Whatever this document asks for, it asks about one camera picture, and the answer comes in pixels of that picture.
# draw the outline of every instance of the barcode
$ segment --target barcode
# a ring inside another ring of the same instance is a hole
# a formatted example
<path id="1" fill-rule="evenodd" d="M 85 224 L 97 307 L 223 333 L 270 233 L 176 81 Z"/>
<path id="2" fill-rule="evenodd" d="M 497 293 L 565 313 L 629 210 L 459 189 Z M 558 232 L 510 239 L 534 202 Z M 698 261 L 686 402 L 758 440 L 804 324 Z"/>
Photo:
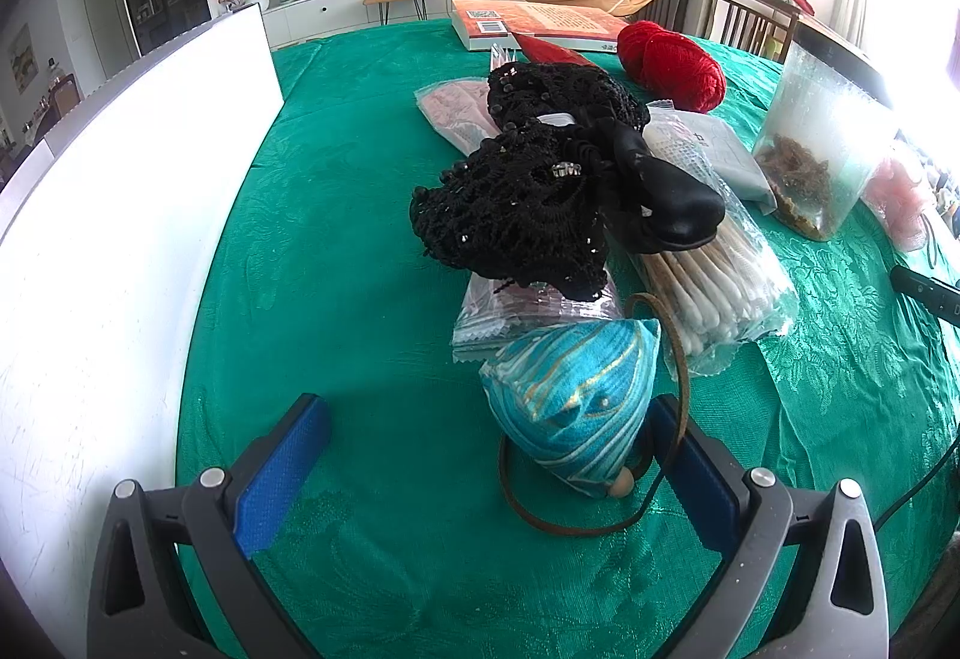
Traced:
<path id="1" fill-rule="evenodd" d="M 481 34 L 505 34 L 507 26 L 503 25 L 502 20 L 479 20 L 477 22 Z"/>

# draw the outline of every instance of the green tablecloth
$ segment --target green tablecloth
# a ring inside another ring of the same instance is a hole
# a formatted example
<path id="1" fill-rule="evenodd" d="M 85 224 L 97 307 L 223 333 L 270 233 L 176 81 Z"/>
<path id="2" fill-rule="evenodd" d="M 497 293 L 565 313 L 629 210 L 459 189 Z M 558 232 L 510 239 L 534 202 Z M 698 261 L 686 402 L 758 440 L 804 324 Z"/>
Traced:
<path id="1" fill-rule="evenodd" d="M 752 143 L 779 67 L 704 46 L 728 76 L 715 114 Z M 616 57 L 593 58 L 623 76 Z M 477 365 L 450 359 L 467 272 L 424 258 L 410 229 L 411 189 L 458 158 L 413 92 L 484 76 L 488 57 L 434 20 L 300 44 L 275 64 L 286 104 L 203 292 L 178 482 L 232 462 L 296 396 L 316 392 L 333 408 L 332 443 L 256 564 L 325 656 L 650 655 L 718 557 L 665 487 L 639 525 L 600 540 L 546 536 L 512 513 Z M 960 353 L 956 335 L 891 292 L 897 258 L 862 205 L 827 245 L 757 220 L 800 292 L 800 319 L 788 338 L 745 346 L 725 373 L 694 381 L 694 417 L 746 466 L 794 485 L 855 477 L 878 515 L 952 439 L 957 362 L 944 345 Z M 621 291 L 637 287 L 625 261 L 614 264 Z M 938 274 L 951 272 L 939 262 Z M 670 387 L 661 364 L 658 389 Z M 531 464 L 515 479 L 553 520 L 599 525 L 635 508 L 579 496 Z M 956 525 L 952 488 L 938 477 L 880 534 L 891 627 Z M 736 655 L 760 638 L 790 555 Z M 241 655 L 195 560 L 184 560 L 219 645 Z"/>

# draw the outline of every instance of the brown leather cord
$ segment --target brown leather cord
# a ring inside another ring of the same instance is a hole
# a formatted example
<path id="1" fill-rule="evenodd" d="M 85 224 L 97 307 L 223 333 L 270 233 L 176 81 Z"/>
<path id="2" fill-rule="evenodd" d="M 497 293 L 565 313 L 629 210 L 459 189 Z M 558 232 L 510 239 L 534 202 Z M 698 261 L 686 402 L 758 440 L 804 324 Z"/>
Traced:
<path id="1" fill-rule="evenodd" d="M 683 442 L 683 436 L 686 434 L 686 422 L 690 415 L 690 374 L 688 367 L 686 366 L 686 358 L 683 355 L 683 346 L 680 344 L 680 335 L 677 333 L 677 327 L 673 322 L 673 319 L 670 317 L 669 312 L 667 311 L 664 303 L 661 302 L 656 296 L 652 296 L 649 293 L 635 293 L 627 300 L 627 318 L 634 317 L 634 307 L 637 302 L 646 302 L 650 308 L 656 314 L 656 317 L 659 318 L 664 328 L 666 329 L 667 337 L 670 339 L 670 348 L 673 351 L 673 357 L 677 362 L 677 384 L 680 389 L 680 398 L 679 398 L 679 417 L 677 418 L 677 429 L 675 431 L 673 440 L 670 443 L 670 449 L 667 452 L 666 458 L 664 458 L 664 464 L 662 464 L 659 472 L 656 473 L 654 477 L 654 482 L 651 483 L 650 488 L 647 490 L 646 496 L 643 498 L 642 503 L 640 504 L 640 509 L 637 510 L 630 518 L 621 520 L 619 523 L 613 523 L 609 526 L 564 526 L 561 523 L 551 523 L 549 520 L 544 520 L 536 517 L 533 513 L 527 510 L 520 501 L 517 499 L 517 496 L 514 494 L 514 490 L 510 485 L 510 472 L 509 472 L 509 456 L 510 456 L 510 438 L 506 434 L 503 435 L 500 440 L 500 455 L 498 458 L 498 474 L 500 477 L 500 487 L 503 489 L 503 496 L 506 499 L 507 504 L 509 504 L 517 515 L 520 516 L 525 522 L 529 523 L 533 528 L 539 529 L 546 532 L 547 534 L 555 534 L 560 537 L 602 537 L 605 534 L 613 534 L 614 532 L 621 531 L 623 529 L 630 528 L 635 525 L 638 520 L 643 518 L 643 514 L 646 513 L 647 508 L 650 506 L 650 502 L 653 501 L 654 496 L 656 495 L 656 490 L 661 484 L 661 480 L 664 479 L 664 476 L 669 471 L 671 465 L 673 464 L 674 458 L 677 456 L 677 451 L 680 448 L 680 442 Z M 644 434 L 643 429 L 641 428 L 640 434 Z M 650 468 L 650 463 L 653 461 L 653 445 L 649 440 L 649 429 L 645 434 L 645 437 L 648 437 L 647 440 L 641 440 L 640 435 L 637 435 L 637 442 L 640 443 L 640 451 L 642 451 L 641 461 L 637 463 L 637 466 L 632 467 L 631 472 L 634 474 L 636 480 L 640 480 L 640 477 L 643 477 L 647 470 Z"/>

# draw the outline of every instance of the wooden bead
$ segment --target wooden bead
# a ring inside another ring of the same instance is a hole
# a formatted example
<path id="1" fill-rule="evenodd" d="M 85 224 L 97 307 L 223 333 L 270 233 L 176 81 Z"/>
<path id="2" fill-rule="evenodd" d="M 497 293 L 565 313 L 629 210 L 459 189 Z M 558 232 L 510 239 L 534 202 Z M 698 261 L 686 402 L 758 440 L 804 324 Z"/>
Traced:
<path id="1" fill-rule="evenodd" d="M 607 489 L 607 493 L 616 499 L 623 499 L 632 490 L 634 490 L 634 474 L 624 467 L 620 470 L 620 474 L 616 476 L 613 485 Z"/>

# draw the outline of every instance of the book cover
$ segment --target book cover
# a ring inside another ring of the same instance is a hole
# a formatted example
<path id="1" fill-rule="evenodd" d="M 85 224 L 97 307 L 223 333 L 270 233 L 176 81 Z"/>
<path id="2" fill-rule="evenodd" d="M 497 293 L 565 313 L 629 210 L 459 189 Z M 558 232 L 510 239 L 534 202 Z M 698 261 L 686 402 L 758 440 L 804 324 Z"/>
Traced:
<path id="1" fill-rule="evenodd" d="M 454 0 L 453 26 L 468 50 L 494 42 L 517 47 L 512 33 L 529 34 L 571 50 L 616 52 L 627 23 L 595 7 L 532 4 L 529 1 Z"/>

